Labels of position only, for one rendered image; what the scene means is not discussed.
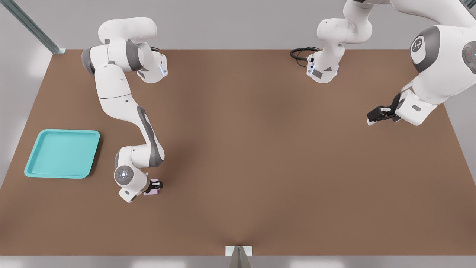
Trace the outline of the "small pale lilac phone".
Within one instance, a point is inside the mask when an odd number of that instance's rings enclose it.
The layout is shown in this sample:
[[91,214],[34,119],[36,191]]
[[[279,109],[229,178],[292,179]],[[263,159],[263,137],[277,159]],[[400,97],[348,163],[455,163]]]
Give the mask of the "small pale lilac phone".
[[156,195],[159,193],[159,190],[150,190],[150,187],[143,192],[143,195]]

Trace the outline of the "pale blue-green tray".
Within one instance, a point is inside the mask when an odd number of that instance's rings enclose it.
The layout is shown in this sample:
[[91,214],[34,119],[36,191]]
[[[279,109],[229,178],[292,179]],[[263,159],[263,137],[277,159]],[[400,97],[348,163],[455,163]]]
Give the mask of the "pale blue-green tray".
[[29,178],[83,179],[88,176],[100,133],[44,129],[36,139],[24,174]]

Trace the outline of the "silver frame post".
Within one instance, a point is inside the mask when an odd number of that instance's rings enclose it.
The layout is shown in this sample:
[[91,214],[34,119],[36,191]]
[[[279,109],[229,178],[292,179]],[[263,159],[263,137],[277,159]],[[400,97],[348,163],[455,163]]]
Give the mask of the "silver frame post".
[[64,54],[67,49],[59,48],[54,41],[17,5],[14,0],[0,0],[2,4],[30,33],[52,54]]
[[252,268],[248,259],[252,246],[225,246],[225,256],[231,256],[228,268]]
[[464,5],[465,7],[467,7],[467,9],[469,10],[469,12],[474,16],[476,17],[476,11],[471,11],[473,7],[475,7],[475,10],[476,10],[476,0],[460,0]]

